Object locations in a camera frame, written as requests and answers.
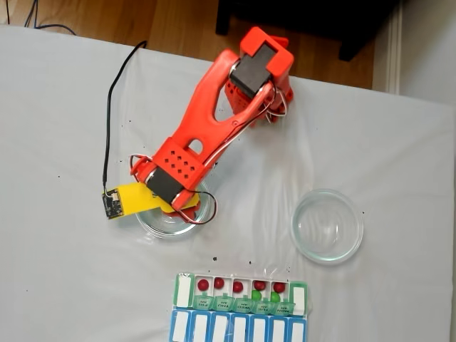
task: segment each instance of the white wire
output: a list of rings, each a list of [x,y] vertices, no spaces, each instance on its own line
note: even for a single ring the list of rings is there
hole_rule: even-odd
[[[283,113],[276,113],[274,111],[270,111],[269,110],[269,107],[271,107],[272,103],[276,99],[276,94],[277,93],[279,93],[279,95],[280,95],[280,97],[282,99],[282,103],[284,104],[284,110],[285,111]],[[236,133],[236,135],[234,135],[234,137],[230,138],[223,145],[221,145],[219,148],[217,148],[215,150],[215,152],[212,153],[210,155],[210,157],[204,162],[204,166],[208,166],[211,163],[211,161],[213,161],[213,159],[216,156],[218,156],[218,154],[220,154],[221,151],[223,151],[225,148],[227,148],[229,144],[231,144],[237,137],[239,137],[250,126],[250,124],[253,123],[256,119],[258,119],[261,116],[261,114],[263,114],[264,112],[266,112],[266,119],[268,120],[269,123],[272,123],[270,115],[285,116],[288,113],[288,105],[286,104],[286,99],[285,99],[284,92],[281,89],[276,88],[275,84],[274,84],[274,97],[268,103],[268,105],[263,110],[261,110],[261,112],[259,112],[257,115],[255,115],[251,120],[247,121],[247,123],[244,125],[244,127],[241,130],[239,130],[239,132]]]

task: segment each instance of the wooden floor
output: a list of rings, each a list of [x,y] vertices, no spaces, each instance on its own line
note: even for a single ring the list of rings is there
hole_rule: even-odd
[[[6,23],[6,0],[0,22]],[[33,0],[9,0],[12,25],[23,25]],[[215,34],[217,0],[39,0],[38,24],[65,24],[79,36],[135,45],[147,39],[153,50],[213,61],[224,48],[239,50],[252,25],[232,18],[228,36]],[[371,88],[373,43],[351,61],[338,60],[340,43],[311,34],[262,26],[286,36],[295,56],[291,75]],[[61,28],[48,30],[62,31]]]

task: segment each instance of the black cable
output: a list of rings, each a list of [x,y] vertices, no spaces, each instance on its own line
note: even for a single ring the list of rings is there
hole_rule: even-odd
[[[108,195],[106,193],[106,182],[108,181],[108,160],[109,160],[109,147],[110,147],[110,126],[111,126],[111,97],[113,95],[113,90],[115,85],[117,84],[117,81],[119,81],[120,76],[122,75],[123,69],[125,69],[125,66],[127,65],[128,61],[130,58],[135,54],[135,52],[142,46],[145,48],[147,45],[147,41],[142,41],[140,42],[135,48],[130,52],[128,57],[123,61],[122,66],[120,67],[120,70],[117,74],[117,76],[114,78],[113,84],[111,84],[111,87],[109,88],[108,92],[108,107],[106,110],[106,149],[105,149],[105,163],[103,166],[103,190],[105,191],[105,195]]]
[[[9,6],[8,6],[8,0],[6,0],[6,16],[8,17],[8,25],[9,25]]]
[[[38,0],[36,0],[35,6],[35,22],[33,23],[33,27],[36,29],[36,19],[38,18]]]
[[[77,36],[76,33],[74,33],[74,31],[69,28],[68,26],[65,26],[65,25],[62,25],[62,24],[46,24],[46,25],[40,25],[40,26],[37,26],[35,29],[38,29],[38,30],[41,30],[41,29],[46,29],[48,27],[63,27],[64,29],[67,29],[69,30],[74,36]]]
[[[206,224],[206,223],[211,222],[214,219],[215,215],[217,214],[217,200],[216,200],[215,196],[207,191],[196,191],[196,190],[188,190],[188,191],[193,192],[194,194],[206,194],[212,198],[212,200],[214,201],[214,211],[212,213],[212,216],[204,222],[198,222],[198,221],[195,221],[195,220],[191,219],[190,217],[188,217],[182,210],[176,209],[176,212],[181,216],[181,218],[184,221],[186,221],[190,224]]]
[[[41,29],[47,29],[48,27],[61,27],[63,29],[66,29],[66,30],[70,31],[74,36],[77,36],[77,34],[71,28],[69,28],[66,25],[62,25],[62,24],[45,24],[45,25],[38,26],[38,24],[37,24],[37,21],[38,21],[38,0],[33,0],[30,12],[28,13],[26,22],[24,24],[24,27],[29,27],[29,25],[31,23],[31,17],[33,16],[33,10],[35,10],[35,19],[33,21],[33,28],[41,30]]]
[[[24,27],[29,27],[30,20],[31,20],[31,16],[33,15],[33,10],[35,9],[36,1],[37,1],[37,0],[33,0],[33,3],[32,3],[32,5],[31,5],[30,12],[28,13],[26,22],[25,22],[25,24],[24,24]]]

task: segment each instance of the pill organizer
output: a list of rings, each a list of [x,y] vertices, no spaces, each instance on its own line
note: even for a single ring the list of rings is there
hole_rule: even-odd
[[[306,342],[307,284],[176,276],[169,342]]]

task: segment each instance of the white wall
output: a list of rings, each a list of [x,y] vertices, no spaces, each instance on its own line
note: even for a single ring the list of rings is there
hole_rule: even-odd
[[[409,0],[403,4],[401,21],[398,93],[456,107],[456,0]],[[455,281],[453,255],[453,285]],[[454,293],[450,340],[456,342]]]

